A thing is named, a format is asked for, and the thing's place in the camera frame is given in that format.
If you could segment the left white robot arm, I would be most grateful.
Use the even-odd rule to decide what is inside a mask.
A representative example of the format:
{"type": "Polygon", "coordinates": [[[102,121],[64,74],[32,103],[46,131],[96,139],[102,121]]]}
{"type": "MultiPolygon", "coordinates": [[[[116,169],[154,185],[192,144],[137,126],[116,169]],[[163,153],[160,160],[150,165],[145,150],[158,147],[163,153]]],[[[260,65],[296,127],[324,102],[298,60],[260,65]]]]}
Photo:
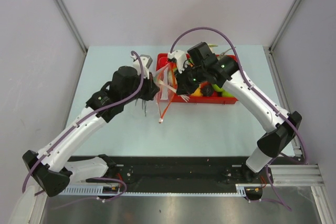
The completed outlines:
{"type": "Polygon", "coordinates": [[[69,159],[93,133],[121,113],[126,104],[137,99],[151,101],[159,90],[147,67],[120,67],[112,80],[91,96],[71,125],[39,151],[28,150],[23,154],[28,176],[49,197],[79,181],[115,181],[117,165],[107,155],[76,162],[69,159]]]}

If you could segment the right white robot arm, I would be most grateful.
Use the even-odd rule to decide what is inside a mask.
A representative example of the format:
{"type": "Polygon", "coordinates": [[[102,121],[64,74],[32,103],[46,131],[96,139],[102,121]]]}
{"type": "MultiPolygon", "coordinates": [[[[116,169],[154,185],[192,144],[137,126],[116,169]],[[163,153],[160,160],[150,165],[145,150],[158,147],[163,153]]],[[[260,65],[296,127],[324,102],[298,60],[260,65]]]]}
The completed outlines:
{"type": "Polygon", "coordinates": [[[215,84],[229,92],[258,120],[265,130],[257,147],[242,169],[243,179],[254,183],[261,170],[298,136],[302,116],[276,105],[239,68],[230,56],[217,57],[209,45],[201,42],[187,52],[174,50],[168,60],[177,66],[174,75],[178,95],[190,95],[203,82],[215,84]]]}

